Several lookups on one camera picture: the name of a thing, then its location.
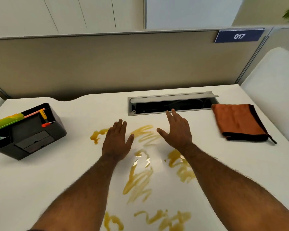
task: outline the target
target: hand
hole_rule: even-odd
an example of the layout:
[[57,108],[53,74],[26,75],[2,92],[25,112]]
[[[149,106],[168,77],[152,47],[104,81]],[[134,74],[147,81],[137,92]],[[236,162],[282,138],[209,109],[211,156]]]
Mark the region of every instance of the hand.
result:
[[113,127],[109,128],[103,143],[102,155],[108,155],[120,161],[129,153],[134,135],[130,135],[125,143],[126,125],[126,122],[122,124],[122,119],[119,119],[119,122],[115,122]]
[[164,138],[164,140],[171,146],[177,149],[181,154],[185,147],[193,144],[192,134],[189,129],[188,121],[176,113],[174,109],[166,111],[166,115],[170,125],[170,132],[167,134],[162,129],[158,128],[157,132]]

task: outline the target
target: white desk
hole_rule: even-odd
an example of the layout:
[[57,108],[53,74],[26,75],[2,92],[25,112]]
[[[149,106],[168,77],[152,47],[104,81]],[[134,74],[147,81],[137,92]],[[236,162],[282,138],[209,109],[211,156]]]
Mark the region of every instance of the white desk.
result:
[[[219,95],[221,104],[253,104],[238,85],[93,94],[68,102],[47,97],[5,101],[0,107],[0,119],[48,102],[61,117],[67,135],[20,161],[0,153],[0,231],[29,229],[54,198],[97,161],[105,136],[95,145],[90,140],[95,130],[108,128],[119,118],[127,121],[127,133],[148,124],[154,125],[154,132],[157,127],[169,129],[165,114],[127,116],[127,97],[201,91]],[[270,141],[225,140],[212,110],[180,114],[188,119],[193,141],[202,150],[260,183],[289,209],[289,142],[262,111],[255,108],[277,145]],[[168,209],[169,216],[176,215],[178,210],[191,212],[191,219],[185,223],[186,230],[225,230],[197,180],[189,184],[181,182],[176,175],[178,168],[170,168],[168,161],[164,162],[172,149],[162,139],[156,140],[154,146],[145,147],[154,170],[146,187],[152,189],[152,194],[144,203],[141,197],[127,204],[130,194],[122,192],[136,160],[133,153],[143,147],[138,139],[114,171],[106,208],[110,215],[121,219],[124,230],[157,230],[161,220],[147,225],[144,214],[137,217],[133,214],[146,210],[152,217],[158,209]],[[144,170],[146,163],[145,156],[138,159],[136,172]],[[112,231],[118,230],[116,225],[110,227]]]

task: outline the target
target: left hand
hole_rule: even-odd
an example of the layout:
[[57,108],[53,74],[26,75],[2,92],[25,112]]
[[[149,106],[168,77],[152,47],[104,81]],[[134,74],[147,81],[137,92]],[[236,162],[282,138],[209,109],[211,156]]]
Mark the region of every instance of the left hand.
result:
[[115,160],[122,160],[131,150],[134,141],[134,135],[130,135],[125,143],[126,122],[119,119],[111,128],[109,128],[103,143],[102,155],[108,155]]

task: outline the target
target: finger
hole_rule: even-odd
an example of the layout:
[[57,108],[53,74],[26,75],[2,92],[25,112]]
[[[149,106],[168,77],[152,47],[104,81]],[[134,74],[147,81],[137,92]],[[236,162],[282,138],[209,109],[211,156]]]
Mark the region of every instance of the finger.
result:
[[173,121],[173,116],[170,114],[169,111],[166,111],[166,115],[167,115],[169,123],[171,123]]
[[128,148],[128,151],[131,150],[131,145],[132,145],[133,142],[134,142],[134,137],[135,137],[135,135],[132,134],[132,135],[129,136],[128,140],[126,141],[126,146],[127,146],[127,148]]
[[172,112],[172,116],[173,116],[174,120],[177,121],[177,120],[182,119],[182,117],[180,116],[180,114],[177,114],[177,112],[176,112],[174,109],[172,109],[171,112]]
[[111,132],[111,131],[112,131],[112,127],[108,129],[107,134],[106,134],[106,138],[107,138],[107,136],[110,135],[110,132]]
[[115,132],[116,131],[116,128],[117,128],[117,125],[118,125],[118,122],[115,122],[112,126],[112,132]]
[[125,136],[125,133],[126,133],[126,126],[127,126],[127,123],[123,122],[122,128],[120,130],[120,134],[123,135],[123,136]]
[[117,133],[120,133],[121,127],[122,127],[122,119],[119,119],[119,122],[118,122],[117,128],[116,128]]
[[164,130],[157,128],[156,131],[160,134],[160,136],[163,137],[164,140],[166,140],[168,138],[168,134]]
[[189,127],[189,123],[185,118],[183,118],[183,121],[184,121],[185,125]]

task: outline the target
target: forearm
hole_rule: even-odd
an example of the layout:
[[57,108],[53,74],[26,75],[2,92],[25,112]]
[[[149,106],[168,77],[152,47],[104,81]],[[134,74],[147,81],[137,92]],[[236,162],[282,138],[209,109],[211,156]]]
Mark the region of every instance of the forearm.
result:
[[289,230],[289,210],[267,190],[190,144],[181,150],[229,230]]
[[99,230],[117,160],[101,158],[65,190],[42,214],[33,229],[47,231]]

